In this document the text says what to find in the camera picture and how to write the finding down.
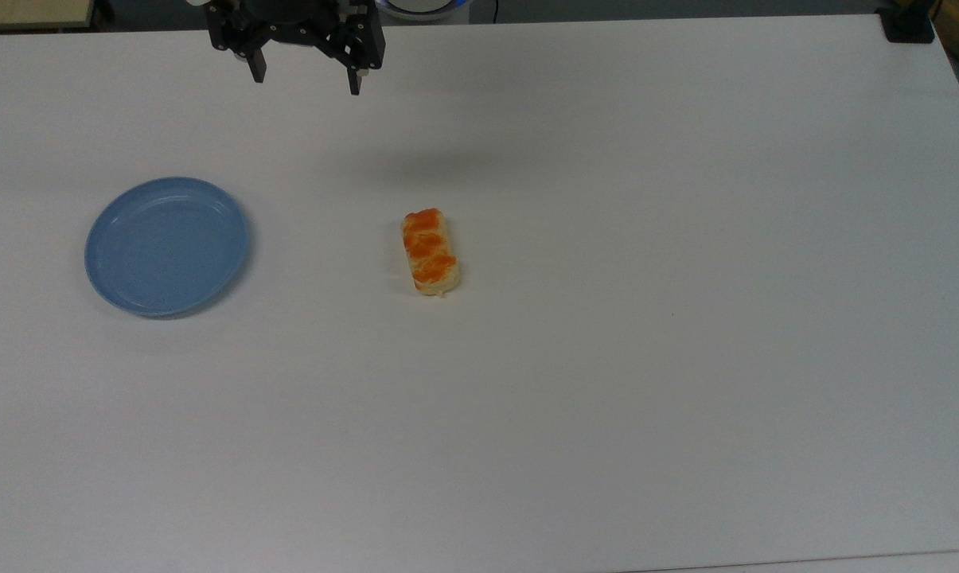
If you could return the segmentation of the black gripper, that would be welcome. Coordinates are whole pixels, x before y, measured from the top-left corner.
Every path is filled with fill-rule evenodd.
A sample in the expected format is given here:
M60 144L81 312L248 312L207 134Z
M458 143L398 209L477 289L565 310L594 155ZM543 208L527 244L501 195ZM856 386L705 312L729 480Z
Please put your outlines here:
M206 26L211 46L246 60L257 84L265 81L265 44L302 45L347 68L352 96L381 68L387 47L374 1L207 1Z

